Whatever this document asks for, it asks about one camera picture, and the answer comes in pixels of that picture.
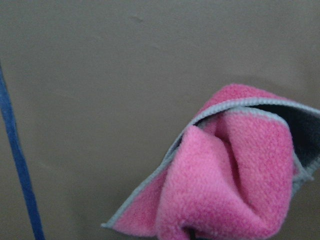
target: pink fabric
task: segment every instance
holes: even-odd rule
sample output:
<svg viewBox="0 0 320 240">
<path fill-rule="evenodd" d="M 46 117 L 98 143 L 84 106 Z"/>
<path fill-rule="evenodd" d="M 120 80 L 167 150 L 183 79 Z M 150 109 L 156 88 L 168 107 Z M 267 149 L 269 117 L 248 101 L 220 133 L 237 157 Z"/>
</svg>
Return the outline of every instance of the pink fabric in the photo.
<svg viewBox="0 0 320 240">
<path fill-rule="evenodd" d="M 277 96 L 230 85 L 200 110 L 243 97 Z M 190 126 L 172 163 L 140 192 L 114 224 L 117 231 L 160 240 L 265 239 L 289 209 L 293 143 L 277 117 L 250 108 L 212 116 L 204 129 Z"/>
</svg>

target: blue tape strip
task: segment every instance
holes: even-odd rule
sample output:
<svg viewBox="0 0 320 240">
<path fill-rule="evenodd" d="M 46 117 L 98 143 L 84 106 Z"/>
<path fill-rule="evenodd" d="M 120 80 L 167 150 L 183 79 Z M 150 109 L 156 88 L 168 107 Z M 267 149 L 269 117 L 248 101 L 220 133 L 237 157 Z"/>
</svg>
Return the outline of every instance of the blue tape strip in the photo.
<svg viewBox="0 0 320 240">
<path fill-rule="evenodd" d="M 45 240 L 45 235 L 42 230 L 40 215 L 37 208 L 36 197 L 32 190 L 27 163 L 19 143 L 18 132 L 16 128 L 16 119 L 15 119 L 13 108 L 11 106 L 11 102 L 10 102 L 9 94 L 4 81 L 1 66 L 0 66 L 0 107 L 1 107 L 2 117 L 5 123 L 6 133 L 9 138 L 12 155 L 15 162 L 15 167 L 19 176 L 25 204 L 28 210 L 29 219 L 32 225 L 34 238 L 36 240 Z"/>
</svg>

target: gray surface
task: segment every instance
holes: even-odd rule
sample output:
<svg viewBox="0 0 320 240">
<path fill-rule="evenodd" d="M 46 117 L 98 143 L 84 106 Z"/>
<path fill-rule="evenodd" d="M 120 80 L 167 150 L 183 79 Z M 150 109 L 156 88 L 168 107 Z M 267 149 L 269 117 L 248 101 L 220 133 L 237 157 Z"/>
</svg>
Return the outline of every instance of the gray surface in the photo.
<svg viewBox="0 0 320 240">
<path fill-rule="evenodd" d="M 218 89 L 320 108 L 320 2 L 0 3 L 0 60 L 48 240 L 100 228 Z M 31 240 L 0 121 L 0 239 Z M 320 174 L 274 240 L 320 239 Z"/>
</svg>

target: towel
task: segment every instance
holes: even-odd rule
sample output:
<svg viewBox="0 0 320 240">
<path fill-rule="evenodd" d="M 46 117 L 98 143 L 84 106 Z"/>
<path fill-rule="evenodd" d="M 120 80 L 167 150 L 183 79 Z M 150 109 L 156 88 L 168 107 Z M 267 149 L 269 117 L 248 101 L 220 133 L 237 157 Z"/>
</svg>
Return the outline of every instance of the towel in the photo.
<svg viewBox="0 0 320 240">
<path fill-rule="evenodd" d="M 204 104 L 102 227 L 159 240 L 267 239 L 319 156 L 319 110 L 231 84 Z"/>
</svg>

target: blue line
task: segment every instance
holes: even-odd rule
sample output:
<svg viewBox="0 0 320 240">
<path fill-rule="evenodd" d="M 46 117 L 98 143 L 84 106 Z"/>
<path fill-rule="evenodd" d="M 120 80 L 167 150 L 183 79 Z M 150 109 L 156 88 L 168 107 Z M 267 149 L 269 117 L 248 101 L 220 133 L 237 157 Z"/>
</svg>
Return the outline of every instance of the blue line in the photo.
<svg viewBox="0 0 320 240">
<path fill-rule="evenodd" d="M 40 215 L 37 208 L 35 194 L 32 190 L 30 175 L 28 172 L 27 163 L 22 152 L 18 132 L 16 128 L 16 119 L 13 108 L 11 106 L 10 97 L 4 81 L 2 69 L 0 66 L 0 107 L 2 117 L 5 123 L 6 133 L 9 138 L 12 155 L 14 158 L 15 167 L 19 176 L 24 201 L 28 210 L 29 219 L 32 225 L 34 238 L 36 240 L 45 240 L 45 235 L 42 230 Z"/>
</svg>

